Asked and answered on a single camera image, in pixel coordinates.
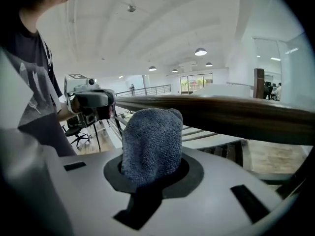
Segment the man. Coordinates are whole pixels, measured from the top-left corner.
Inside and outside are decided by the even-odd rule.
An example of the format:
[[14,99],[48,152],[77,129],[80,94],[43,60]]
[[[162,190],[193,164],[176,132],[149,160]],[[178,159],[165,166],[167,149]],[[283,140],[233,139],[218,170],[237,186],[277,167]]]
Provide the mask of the man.
[[280,96],[281,96],[281,82],[278,84],[278,88],[275,90],[275,96],[277,97],[277,100],[280,100]]
[[[65,103],[61,103],[61,110],[57,113],[51,89],[58,97],[62,93],[54,75],[51,52],[41,39],[36,23],[45,11],[66,1],[15,0],[18,6],[8,13],[7,26],[1,33],[4,52],[33,91],[33,97],[20,120],[19,130],[31,134],[43,145],[54,147],[59,156],[76,155],[59,124],[59,121],[69,119],[74,114]],[[75,113],[80,111],[76,98],[71,106]]]

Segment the person's neck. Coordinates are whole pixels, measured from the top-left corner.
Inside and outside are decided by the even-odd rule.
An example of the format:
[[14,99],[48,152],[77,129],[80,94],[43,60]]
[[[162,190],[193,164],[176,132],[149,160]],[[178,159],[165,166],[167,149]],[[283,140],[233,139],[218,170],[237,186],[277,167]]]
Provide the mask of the person's neck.
[[40,11],[27,8],[21,8],[19,11],[22,24],[32,33],[37,32],[36,23],[41,14],[42,13]]

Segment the window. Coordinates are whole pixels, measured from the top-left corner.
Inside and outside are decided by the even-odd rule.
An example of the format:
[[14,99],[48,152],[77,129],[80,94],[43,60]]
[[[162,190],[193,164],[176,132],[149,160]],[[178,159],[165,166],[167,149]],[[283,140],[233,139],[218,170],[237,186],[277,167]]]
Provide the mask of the window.
[[198,74],[180,77],[181,93],[191,94],[199,89],[202,89],[206,85],[212,84],[213,77],[210,74]]

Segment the person's arm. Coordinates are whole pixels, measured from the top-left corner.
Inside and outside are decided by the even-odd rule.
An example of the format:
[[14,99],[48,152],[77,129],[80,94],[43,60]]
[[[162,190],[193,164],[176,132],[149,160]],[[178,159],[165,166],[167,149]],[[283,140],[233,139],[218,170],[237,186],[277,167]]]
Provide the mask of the person's arm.
[[[61,105],[61,110],[58,112],[58,121],[59,122],[64,121],[64,120],[68,120],[68,119],[70,119],[76,115],[76,114],[69,111],[68,106],[65,102],[60,103],[60,105]],[[72,107],[73,112],[75,112],[75,113],[80,112],[80,104],[79,104],[76,97],[71,101],[71,107]]]

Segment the white ceiling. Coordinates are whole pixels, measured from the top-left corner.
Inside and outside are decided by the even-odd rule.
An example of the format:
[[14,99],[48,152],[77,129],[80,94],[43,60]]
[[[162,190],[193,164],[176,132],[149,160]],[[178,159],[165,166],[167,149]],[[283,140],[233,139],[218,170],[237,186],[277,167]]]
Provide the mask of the white ceiling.
[[[128,12],[129,4],[137,10]],[[193,70],[206,62],[224,68],[237,31],[246,27],[239,15],[240,0],[69,0],[48,11],[38,29],[56,76],[146,74],[151,65],[169,74],[189,61],[198,62]],[[208,54],[195,56],[198,47]]]

